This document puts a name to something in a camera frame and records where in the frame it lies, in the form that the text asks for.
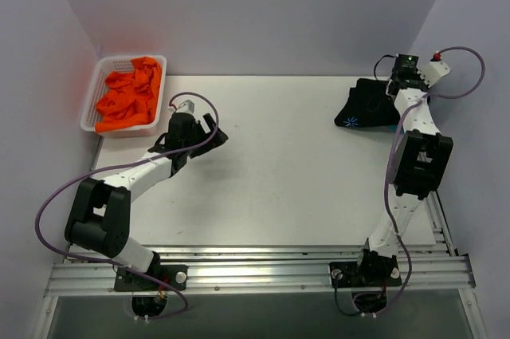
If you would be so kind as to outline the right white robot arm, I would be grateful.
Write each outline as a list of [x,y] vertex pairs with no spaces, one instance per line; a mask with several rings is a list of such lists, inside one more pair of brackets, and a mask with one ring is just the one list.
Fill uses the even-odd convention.
[[414,212],[429,193],[436,191],[453,150],[453,140],[441,134],[430,113],[427,93],[450,73],[450,67],[435,53],[428,65],[418,68],[418,57],[399,54],[386,87],[386,94],[400,116],[395,141],[386,168],[382,218],[367,239],[360,260],[354,265],[358,282],[369,286],[383,275],[380,263],[398,254],[399,239]]

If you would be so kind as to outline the black t-shirt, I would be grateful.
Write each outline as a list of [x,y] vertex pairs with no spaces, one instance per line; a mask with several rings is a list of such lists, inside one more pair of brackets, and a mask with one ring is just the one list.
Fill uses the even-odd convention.
[[346,104],[334,119],[341,128],[396,127],[400,115],[386,94],[386,81],[359,78],[349,89]]

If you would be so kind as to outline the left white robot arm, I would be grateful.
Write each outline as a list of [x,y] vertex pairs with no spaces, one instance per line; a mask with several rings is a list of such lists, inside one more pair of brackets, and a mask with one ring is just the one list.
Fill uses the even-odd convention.
[[192,114],[177,112],[140,165],[103,179],[83,179],[65,227],[66,241],[133,269],[132,281],[141,290],[153,290],[161,279],[160,257],[130,237],[131,204],[157,183],[176,175],[189,159],[229,139],[209,113],[203,120],[209,131]]

